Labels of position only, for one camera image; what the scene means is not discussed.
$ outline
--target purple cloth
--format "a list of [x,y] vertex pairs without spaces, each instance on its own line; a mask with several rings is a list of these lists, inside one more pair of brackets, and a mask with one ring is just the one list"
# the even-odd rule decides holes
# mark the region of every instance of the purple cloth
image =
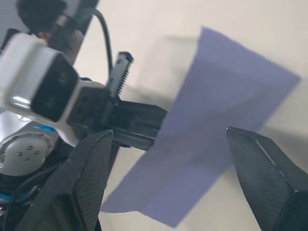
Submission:
[[203,28],[194,62],[153,147],[102,206],[171,227],[232,166],[227,126],[256,130],[299,77]]

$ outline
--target white surface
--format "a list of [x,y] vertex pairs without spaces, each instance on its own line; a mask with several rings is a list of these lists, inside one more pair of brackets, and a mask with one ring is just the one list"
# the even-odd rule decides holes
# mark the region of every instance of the white surface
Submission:
[[[303,78],[308,77],[306,0],[105,0],[98,9],[108,22],[114,56],[117,51],[125,50],[135,58],[123,94],[126,100],[170,108],[194,56],[201,26],[222,32]],[[106,80],[104,42],[96,19],[75,67],[83,77],[103,83]],[[307,96],[307,87],[301,85],[270,122],[291,122],[291,128],[277,125],[283,134],[291,134],[293,130],[292,137],[299,132],[308,135]],[[267,129],[267,133],[274,134],[272,129]],[[141,151],[134,149],[120,152],[105,198],[141,155]],[[100,218],[105,231],[172,230],[137,212],[101,213]],[[234,169],[230,169],[177,231],[233,230],[260,231],[260,228]]]

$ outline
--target black hair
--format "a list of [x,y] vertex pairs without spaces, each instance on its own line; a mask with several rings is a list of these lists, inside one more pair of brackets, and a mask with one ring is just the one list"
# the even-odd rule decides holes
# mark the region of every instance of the black hair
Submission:
[[64,13],[67,3],[63,0],[18,0],[18,15],[35,35],[51,31],[57,18]]

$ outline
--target person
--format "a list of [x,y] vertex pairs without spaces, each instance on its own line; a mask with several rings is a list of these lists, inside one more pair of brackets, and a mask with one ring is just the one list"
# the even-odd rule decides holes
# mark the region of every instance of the person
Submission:
[[[65,15],[67,3],[64,0],[18,0],[18,15],[28,29],[38,38],[49,41],[56,28],[58,18]],[[83,34],[75,30],[68,48],[63,51],[73,64],[83,40]]]

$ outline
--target cable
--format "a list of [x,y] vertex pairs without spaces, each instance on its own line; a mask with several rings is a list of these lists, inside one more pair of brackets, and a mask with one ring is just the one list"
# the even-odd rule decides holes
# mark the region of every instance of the cable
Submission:
[[21,183],[16,188],[16,190],[13,192],[13,200],[6,207],[3,225],[2,225],[2,231],[7,231],[7,222],[8,222],[9,213],[11,212],[13,206],[16,204],[16,200],[18,199],[18,197],[24,193],[24,190],[27,190],[31,186],[41,184],[42,183],[41,178],[44,177],[43,178],[43,180],[44,180],[45,176],[47,176],[48,174],[55,171],[60,165],[61,164],[56,164],[54,166],[51,166],[51,167],[39,172],[38,174],[36,174],[36,175],[30,177],[29,179],[25,180],[23,183]]
[[102,15],[102,13],[95,8],[87,8],[81,10],[75,17],[74,20],[78,25],[81,25],[83,22],[88,20],[92,15],[95,15],[101,23],[104,37],[105,37],[105,45],[106,45],[106,53],[107,53],[107,61],[108,61],[108,81],[110,80],[110,73],[113,69],[113,61],[112,61],[112,52],[110,45],[110,38],[107,23]]

